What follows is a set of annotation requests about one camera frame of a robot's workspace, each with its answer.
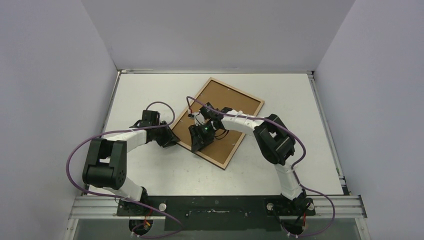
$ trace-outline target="cable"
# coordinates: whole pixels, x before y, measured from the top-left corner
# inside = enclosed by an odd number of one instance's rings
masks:
[[[220,114],[220,115],[223,115],[223,116],[228,116],[228,117],[237,117],[237,118],[244,118],[244,119],[249,119],[249,120],[262,120],[262,121],[265,121],[265,122],[267,122],[267,123],[270,123],[270,124],[272,124],[272,125],[274,125],[274,126],[276,126],[277,128],[279,128],[279,129],[281,129],[281,130],[283,130],[283,131],[285,131],[288,135],[290,135],[292,138],[294,138],[294,139],[296,139],[296,141],[299,143],[299,145],[302,147],[302,150],[303,150],[303,154],[302,154],[302,156],[300,156],[300,158],[297,160],[297,161],[295,161],[292,165],[291,165],[291,170],[293,170],[293,174],[294,174],[294,177],[296,178],[296,181],[297,181],[297,183],[299,184],[299,186],[301,186],[303,189],[305,189],[305,190],[308,190],[308,191],[310,191],[310,192],[313,192],[313,193],[316,193],[316,194],[318,194],[318,195],[321,195],[321,196],[323,196],[324,198],[326,198],[329,202],[330,202],[330,204],[331,204],[331,208],[332,208],[332,216],[331,216],[331,220],[330,220],[330,222],[327,224],[327,226],[325,226],[323,229],[321,229],[321,230],[319,230],[319,231],[317,231],[317,232],[313,232],[313,233],[308,233],[308,234],[302,234],[302,235],[294,235],[294,234],[291,234],[290,232],[288,232],[284,227],[283,227],[283,229],[288,233],[288,235],[289,236],[292,236],[292,237],[299,237],[299,238],[304,238],[304,237],[310,237],[310,236],[315,236],[315,235],[318,235],[318,234],[320,234],[320,233],[322,233],[322,232],[324,232],[325,230],[327,230],[332,224],[333,224],[333,222],[334,222],[334,219],[335,219],[335,217],[336,217],[336,208],[335,208],[335,206],[334,206],[334,203],[333,203],[333,201],[327,196],[327,195],[325,195],[324,193],[322,193],[322,192],[319,192],[319,191],[317,191],[317,190],[313,190],[313,189],[310,189],[310,188],[307,188],[307,187],[305,187],[302,183],[301,183],[301,181],[300,181],[300,179],[299,179],[299,177],[298,177],[298,174],[296,173],[296,171],[295,171],[295,166],[298,164],[298,163],[300,163],[304,158],[305,158],[305,156],[306,156],[306,148],[305,148],[305,145],[303,144],[303,142],[298,138],[298,136],[296,136],[293,132],[291,132],[290,130],[288,130],[287,128],[285,128],[285,127],[283,127],[283,126],[281,126],[281,125],[279,125],[278,123],[276,123],[276,122],[273,122],[273,121],[271,121],[271,120],[269,120],[269,119],[267,119],[267,118],[264,118],[264,117],[255,117],[255,116],[244,116],[244,115],[238,115],[238,116],[236,116],[236,115],[233,115],[233,114],[228,114],[228,113],[224,113],[224,112],[220,112],[220,111],[218,111],[218,110],[216,110],[216,109],[213,109],[212,107],[209,107],[209,106],[206,106],[203,102],[201,102],[201,101],[199,101],[199,100],[197,100],[196,98],[194,98],[194,97],[192,97],[192,96],[187,96],[186,97],[186,100],[187,100],[187,104],[189,104],[189,99],[191,99],[191,100],[193,100],[193,101],[195,101],[196,103],[198,103],[198,104],[200,104],[200,105],[202,105],[203,107],[205,107],[205,108],[207,108],[207,109],[209,109],[209,110],[211,110],[212,112],[214,112],[214,113],[217,113],[217,114]]]
[[[223,139],[223,138],[225,138],[227,135],[228,135],[228,133],[229,133],[230,131],[229,130],[227,130],[226,132],[225,132],[225,135],[223,136],[223,137],[221,137],[221,138],[218,138],[219,136],[221,136],[222,134],[224,134],[224,133],[222,133],[221,135],[219,135],[218,137],[215,137],[215,139],[216,140],[221,140],[221,139]]]
[[[192,114],[193,110],[192,110],[192,106],[190,105],[189,99],[185,98],[185,100],[187,101],[188,110],[190,110],[189,114]]]
[[[168,218],[170,218],[170,219],[174,220],[176,223],[178,223],[178,224],[181,226],[181,228],[180,228],[180,229],[178,229],[178,230],[176,230],[176,231],[172,231],[172,232],[165,233],[165,234],[162,234],[162,235],[157,235],[157,236],[142,236],[142,235],[139,235],[139,237],[140,237],[140,238],[143,238],[143,239],[158,239],[158,238],[163,238],[163,237],[167,237],[167,236],[174,235],[174,234],[176,234],[176,233],[181,232],[181,230],[183,230],[183,224],[182,224],[182,223],[181,223],[178,219],[176,219],[174,216],[172,216],[172,215],[170,215],[170,214],[168,214],[168,213],[166,213],[166,212],[164,212],[164,211],[160,211],[159,209],[154,208],[154,207],[152,207],[152,206],[149,206],[149,205],[147,205],[147,204],[144,204],[144,203],[141,203],[141,202],[138,202],[138,201],[134,201],[134,200],[132,200],[132,199],[129,199],[129,198],[126,198],[126,197],[123,197],[123,196],[119,196],[119,195],[104,194],[104,193],[99,193],[99,192],[90,191],[90,190],[87,190],[87,189],[85,189],[85,188],[83,188],[83,187],[79,186],[79,185],[78,185],[78,184],[77,184],[77,183],[76,183],[76,182],[72,179],[71,172],[70,172],[70,163],[71,163],[71,159],[72,159],[72,157],[74,156],[75,152],[76,152],[79,148],[81,148],[84,144],[88,143],[89,141],[91,141],[91,140],[93,140],[93,139],[95,139],[95,138],[98,138],[98,137],[101,137],[101,136],[104,136],[104,135],[109,135],[109,134],[121,134],[121,133],[129,133],[129,132],[133,132],[133,131],[140,131],[140,130],[146,130],[146,129],[157,129],[157,128],[163,128],[163,127],[167,127],[167,126],[171,125],[171,124],[175,121],[175,112],[174,112],[174,110],[172,109],[172,107],[171,107],[170,105],[168,105],[167,103],[162,102],[162,101],[155,101],[155,102],[150,103],[150,104],[147,106],[146,110],[147,110],[147,109],[148,109],[151,105],[153,105],[153,104],[163,104],[163,105],[167,106],[167,107],[171,110],[171,112],[172,112],[172,120],[171,120],[171,122],[170,122],[170,123],[165,124],[165,125],[159,125],[159,126],[147,126],[147,127],[140,127],[140,128],[136,128],[136,129],[107,131],[107,132],[103,132],[103,133],[100,133],[100,134],[94,135],[94,136],[89,137],[89,138],[87,138],[86,140],[82,141],[80,144],[78,144],[78,145],[77,145],[77,146],[76,146],[76,147],[72,150],[72,152],[69,154],[69,156],[68,156],[68,158],[67,158],[67,160],[66,160],[66,176],[67,176],[67,178],[69,179],[70,183],[71,183],[71,184],[72,184],[75,188],[77,188],[78,190],[82,191],[83,193],[86,193],[86,194],[92,194],[92,195],[97,195],[97,196],[101,196],[101,197],[110,197],[110,198],[119,198],[119,199],[123,199],[123,200],[125,200],[125,201],[127,201],[127,202],[130,202],[130,203],[133,203],[133,204],[137,204],[137,205],[140,205],[140,206],[142,206],[142,207],[144,207],[144,208],[148,208],[148,209],[153,210],[153,211],[155,211],[155,212],[157,212],[157,213],[160,213],[160,214],[164,215],[165,217],[168,217]]]
[[[303,212],[297,217],[296,221],[294,221],[294,224],[297,224],[299,222],[299,220],[301,219],[302,216],[305,216],[306,214],[306,210],[309,208],[309,206],[311,205],[311,203],[309,202],[306,207],[303,209]]]

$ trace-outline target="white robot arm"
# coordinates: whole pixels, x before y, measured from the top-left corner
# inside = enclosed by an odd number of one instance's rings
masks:
[[[225,107],[221,112],[235,115],[235,117],[218,115],[209,111],[206,107],[202,107],[199,113],[192,114],[192,116],[201,115],[201,119],[208,121],[204,124],[195,124],[189,127],[192,142],[191,151],[201,151],[204,147],[211,144],[215,138],[215,131],[218,129],[233,130],[255,137],[262,155],[270,163],[274,164],[282,195],[289,200],[297,198],[303,192],[303,188],[297,182],[291,166],[288,163],[286,164],[286,159],[292,156],[295,151],[294,139],[264,120],[245,118],[253,116],[243,114],[241,111]],[[271,114],[267,118],[285,127],[275,114]]]
[[[157,111],[144,110],[142,119],[130,127],[130,132],[93,139],[82,172],[83,182],[127,199],[147,202],[146,189],[127,177],[127,153],[151,141],[156,141],[164,148],[180,141],[169,126],[137,130],[142,127],[166,125],[165,121],[159,121],[159,117]]]

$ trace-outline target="cork board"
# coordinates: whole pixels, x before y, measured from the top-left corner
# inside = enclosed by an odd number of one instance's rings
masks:
[[[222,109],[224,107],[229,107],[253,116],[257,116],[264,104],[262,99],[243,92],[213,77],[209,78],[195,98],[202,103],[210,102],[214,108]],[[193,112],[198,112],[201,107],[201,105],[196,102],[192,102],[190,106]],[[175,120],[172,131],[181,140],[178,144],[190,150],[192,139],[189,132],[189,126],[193,125],[194,121],[187,116],[187,110],[188,107],[186,107]],[[216,135],[222,132],[223,130],[218,130]],[[206,146],[201,151],[197,151],[196,154],[216,166],[225,169],[244,136],[244,133],[230,130],[226,137],[221,140],[215,139],[213,143]]]

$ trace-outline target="metal frame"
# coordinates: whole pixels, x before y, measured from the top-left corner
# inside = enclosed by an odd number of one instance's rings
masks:
[[[224,68],[224,69],[207,69],[207,70],[181,70],[181,69],[122,69],[118,70],[112,94],[110,96],[109,107],[105,116],[104,124],[101,132],[104,132],[109,120],[109,114],[112,108],[121,74],[307,74],[309,83],[318,107],[321,121],[324,126],[328,144],[331,148],[334,162],[339,173],[340,185],[346,187],[346,181],[343,175],[342,167],[337,155],[336,147],[331,135],[327,118],[325,116],[321,101],[315,85],[314,75],[312,71],[281,71],[277,69],[244,69],[244,68]],[[322,196],[312,196],[315,205],[315,216],[311,219],[328,219],[332,216],[332,208],[328,200]],[[354,218],[358,227],[359,235],[362,240],[370,240],[366,218],[367,214],[361,199],[361,196],[343,196],[332,195],[331,200],[335,204],[336,218]],[[144,219],[144,216],[122,217],[116,216],[118,203],[113,198],[100,196],[77,196],[74,200],[71,213],[69,215],[68,224],[66,226],[64,239],[72,240],[78,225],[78,219]],[[164,216],[149,216],[147,219],[165,219]]]
[[[320,97],[318,96],[317,86],[315,85],[314,75],[308,73],[310,88],[312,89],[313,96],[315,97],[316,106],[318,107],[319,115],[321,116],[322,125],[324,126],[325,135],[327,136],[328,144],[331,149],[331,154],[335,165],[337,166],[337,172],[339,176],[344,176],[342,166],[337,155],[336,146],[334,145],[333,137],[330,131],[329,124],[327,122],[326,114],[324,113],[323,106],[321,105]]]
[[[330,219],[333,209],[330,202],[323,196],[308,196],[313,199],[315,216],[311,219]],[[366,213],[361,196],[330,196],[335,205],[336,218],[364,218]],[[70,219],[144,219],[144,216],[117,216],[118,203],[114,198],[103,196],[78,196],[73,202]],[[295,219],[296,216],[285,216],[281,219]],[[164,216],[149,216],[147,219],[165,219]]]

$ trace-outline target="cable tie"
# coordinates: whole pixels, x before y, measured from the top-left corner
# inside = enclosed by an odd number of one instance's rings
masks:
[[[243,114],[243,111],[238,111],[237,112],[237,114],[234,116],[234,119],[232,120],[233,122],[235,122],[236,121],[236,119],[241,115],[241,114]]]
[[[246,121],[248,120],[248,117],[250,117],[250,115],[249,114],[246,114],[246,117],[244,118],[243,125],[245,125]]]

